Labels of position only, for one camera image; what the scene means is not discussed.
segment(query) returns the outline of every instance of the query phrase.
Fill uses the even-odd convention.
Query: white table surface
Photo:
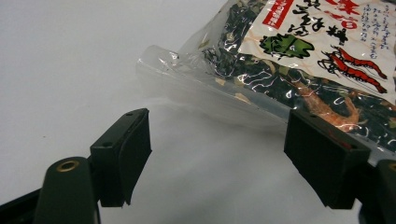
[[[47,168],[125,112],[150,110],[153,152],[132,205],[103,223],[358,223],[323,207],[283,153],[286,126],[262,129],[149,99],[135,63],[178,50],[225,0],[0,2],[0,204],[42,185]]]

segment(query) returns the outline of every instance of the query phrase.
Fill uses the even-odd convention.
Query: shrimp illustration
[[[321,117],[343,132],[350,132],[357,127],[359,122],[359,109],[357,109],[349,97],[345,98],[346,109],[349,117],[344,117],[334,112],[326,105],[317,94],[300,81],[294,82],[297,92],[304,97],[306,107],[309,112]]]
[[[361,60],[361,59],[354,58],[354,57],[350,56],[345,50],[341,49],[340,47],[332,46],[332,48],[337,49],[338,54],[340,55],[340,58],[344,59],[346,62],[354,64],[356,66],[364,66],[364,67],[372,68],[378,73],[378,75],[380,77],[382,77],[384,79],[388,79],[388,77],[384,73],[382,73],[381,69],[379,68],[378,65],[376,65],[376,63],[373,63],[372,61],[368,61],[368,60]]]
[[[318,61],[318,65],[322,68],[325,68],[328,72],[335,74],[335,70],[338,70],[345,77],[352,77],[358,81],[366,82],[373,85],[379,93],[387,93],[388,91],[381,86],[381,84],[372,77],[369,77],[367,74],[362,72],[361,70],[351,68],[347,66],[342,58],[338,58],[336,54],[333,53],[325,53],[323,52],[329,60],[321,60]]]

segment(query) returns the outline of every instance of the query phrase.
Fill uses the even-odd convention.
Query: printed label
[[[268,1],[238,51],[396,105],[395,9],[378,0]]]

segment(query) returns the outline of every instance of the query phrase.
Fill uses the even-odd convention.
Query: black plastic part
[[[40,191],[34,223],[100,223],[87,159],[72,157],[51,165]]]
[[[387,224],[396,223],[396,161],[380,161],[376,196]]]
[[[35,217],[40,189],[0,206],[0,223],[30,224]]]
[[[123,115],[92,146],[92,175],[103,207],[131,203],[137,179],[151,153],[149,111]]]
[[[324,205],[350,209],[353,174],[367,164],[370,149],[320,117],[291,110],[285,153]]]

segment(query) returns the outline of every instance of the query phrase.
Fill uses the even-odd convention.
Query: plastic bag
[[[250,125],[248,113],[287,121],[301,108],[394,156],[395,19],[389,2],[230,0],[178,53],[150,47],[137,69],[148,90],[220,117],[225,98],[210,96]]]

